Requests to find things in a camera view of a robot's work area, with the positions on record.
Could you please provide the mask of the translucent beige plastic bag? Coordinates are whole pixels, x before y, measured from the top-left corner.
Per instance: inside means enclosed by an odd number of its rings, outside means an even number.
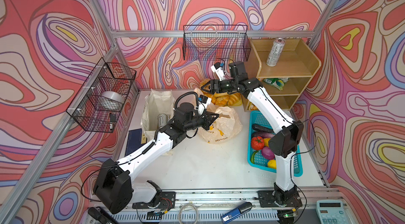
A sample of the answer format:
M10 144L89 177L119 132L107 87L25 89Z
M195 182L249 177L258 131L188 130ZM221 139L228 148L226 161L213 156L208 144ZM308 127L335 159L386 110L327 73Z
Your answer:
M198 95L203 95L200 89L194 89ZM199 129L197 134L209 144L222 144L229 141L241 132L243 126L234 106L217 106L213 103L207 107L209 112L219 114L211 130Z

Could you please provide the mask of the white energy drink can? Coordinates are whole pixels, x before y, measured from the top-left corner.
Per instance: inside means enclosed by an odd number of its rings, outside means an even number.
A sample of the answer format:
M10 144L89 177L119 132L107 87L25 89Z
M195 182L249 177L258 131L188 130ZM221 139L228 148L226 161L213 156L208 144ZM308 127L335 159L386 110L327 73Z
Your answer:
M168 115L161 113L158 115L158 128L164 127L168 123Z

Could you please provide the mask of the white canvas tote bag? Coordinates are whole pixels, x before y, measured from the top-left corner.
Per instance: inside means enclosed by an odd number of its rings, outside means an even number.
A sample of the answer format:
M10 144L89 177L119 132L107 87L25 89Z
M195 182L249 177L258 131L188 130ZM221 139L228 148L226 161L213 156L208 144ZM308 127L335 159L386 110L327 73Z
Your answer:
M147 143L154 139L155 132L162 127L159 121L167 122L174 116L174 102L172 91L151 90L145 98L145 105L141 117L141 129Z

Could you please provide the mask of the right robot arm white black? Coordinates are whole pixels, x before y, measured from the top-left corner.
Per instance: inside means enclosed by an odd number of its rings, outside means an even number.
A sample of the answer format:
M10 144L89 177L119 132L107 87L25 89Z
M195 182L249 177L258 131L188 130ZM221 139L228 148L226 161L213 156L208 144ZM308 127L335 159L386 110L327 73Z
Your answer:
M241 61L229 64L231 78L226 79L221 62L214 63L211 70L218 76L202 86L203 92L240 93L253 103L267 119L275 135L269 142L269 148L275 154L276 180L273 198L279 206L286 206L290 200L298 198L297 185L294 182L293 161L300 143L303 123L289 117L268 94L262 82L249 78L245 65Z

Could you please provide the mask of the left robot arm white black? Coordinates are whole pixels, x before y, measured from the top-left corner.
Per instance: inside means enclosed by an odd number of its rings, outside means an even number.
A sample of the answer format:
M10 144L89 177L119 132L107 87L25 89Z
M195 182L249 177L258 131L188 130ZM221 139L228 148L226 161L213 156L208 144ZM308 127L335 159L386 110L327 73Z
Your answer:
M103 163L93 193L112 214L133 204L159 207L163 200L161 189L151 180L137 183L136 177L156 158L187 138L188 131L199 128L209 130L217 118L217 113L201 110L191 103L182 103L174 110L174 117L155 132L151 142L118 161L107 159Z

